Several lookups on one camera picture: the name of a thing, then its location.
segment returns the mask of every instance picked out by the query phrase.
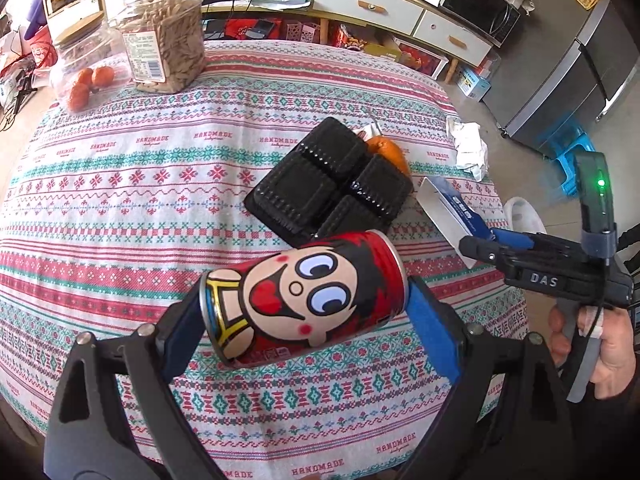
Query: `cartoon eye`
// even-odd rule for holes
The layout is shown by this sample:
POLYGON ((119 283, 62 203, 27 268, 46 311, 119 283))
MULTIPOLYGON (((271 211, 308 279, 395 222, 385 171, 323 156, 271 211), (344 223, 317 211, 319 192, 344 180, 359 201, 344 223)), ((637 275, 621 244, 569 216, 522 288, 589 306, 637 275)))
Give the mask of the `cartoon eye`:
POLYGON ((312 290, 306 306, 316 316, 330 316, 345 309, 350 300, 351 293, 343 285, 330 283, 312 290))
POLYGON ((337 266, 338 260, 332 254, 314 254, 300 260, 296 265, 296 272, 301 278, 317 280, 326 278, 337 266))

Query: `wooden drawer handle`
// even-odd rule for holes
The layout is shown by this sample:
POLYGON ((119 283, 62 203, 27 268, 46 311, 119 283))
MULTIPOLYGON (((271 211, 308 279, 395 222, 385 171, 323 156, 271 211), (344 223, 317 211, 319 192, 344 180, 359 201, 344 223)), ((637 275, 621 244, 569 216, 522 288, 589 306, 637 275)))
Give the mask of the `wooden drawer handle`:
POLYGON ((456 47, 461 48, 462 50, 466 50, 466 43, 464 43, 463 41, 460 41, 458 38, 449 36, 449 41, 453 43, 456 47))
POLYGON ((363 0, 358 0, 358 5, 363 9, 371 10, 372 12, 376 12, 378 14, 387 14, 385 7, 370 4, 369 2, 364 2, 363 0))

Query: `human hand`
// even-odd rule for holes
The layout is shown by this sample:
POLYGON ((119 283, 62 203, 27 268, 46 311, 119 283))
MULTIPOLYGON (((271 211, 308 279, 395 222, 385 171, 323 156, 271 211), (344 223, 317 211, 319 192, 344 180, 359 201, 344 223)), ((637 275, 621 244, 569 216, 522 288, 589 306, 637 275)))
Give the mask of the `human hand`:
MULTIPOLYGON (((609 399, 621 394, 636 373, 636 354, 634 353, 634 330, 626 310, 604 309, 602 336, 600 337, 600 357, 593 370, 590 381, 595 384, 596 399, 609 399)), ((581 308, 578 313, 578 328, 584 332, 587 312, 581 308)), ((571 342, 562 334, 564 315, 553 307, 549 313, 549 326, 552 334, 549 341, 551 357, 556 365, 562 363, 571 351, 571 342)))

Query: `microwave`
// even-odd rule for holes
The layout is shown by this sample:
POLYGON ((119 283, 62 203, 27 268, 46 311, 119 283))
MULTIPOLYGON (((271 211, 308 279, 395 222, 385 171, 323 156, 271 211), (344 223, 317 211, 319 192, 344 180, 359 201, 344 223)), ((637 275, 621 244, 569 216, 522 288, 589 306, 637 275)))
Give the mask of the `microwave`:
POLYGON ((440 0, 440 8, 478 29, 496 46, 520 18, 518 8, 507 0, 440 0))

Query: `patterned tablecloth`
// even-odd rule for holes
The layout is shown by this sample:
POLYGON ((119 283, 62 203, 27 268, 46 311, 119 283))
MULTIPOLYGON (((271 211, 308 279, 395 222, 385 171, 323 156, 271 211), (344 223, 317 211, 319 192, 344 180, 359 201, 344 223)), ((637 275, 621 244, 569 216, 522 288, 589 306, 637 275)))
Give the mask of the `patterned tablecloth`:
MULTIPOLYGON (((0 212, 0 392, 41 432, 76 334, 130 333, 204 270, 287 248, 242 199, 327 116, 351 128, 375 117, 414 182, 446 176, 488 224, 506 225, 492 183, 454 168, 445 118, 456 111, 421 74, 313 44, 217 42, 207 52, 205 72, 180 94, 127 86, 93 112, 52 107, 12 176, 0 212)), ((389 237, 408 272, 463 319, 525 333, 521 293, 490 267, 467 270, 414 198, 389 237)), ((118 384, 142 453, 156 458, 129 382, 118 384)), ((225 370, 203 338, 172 388, 230 478, 349 479, 407 459, 449 383, 402 316, 254 370, 225 370)))

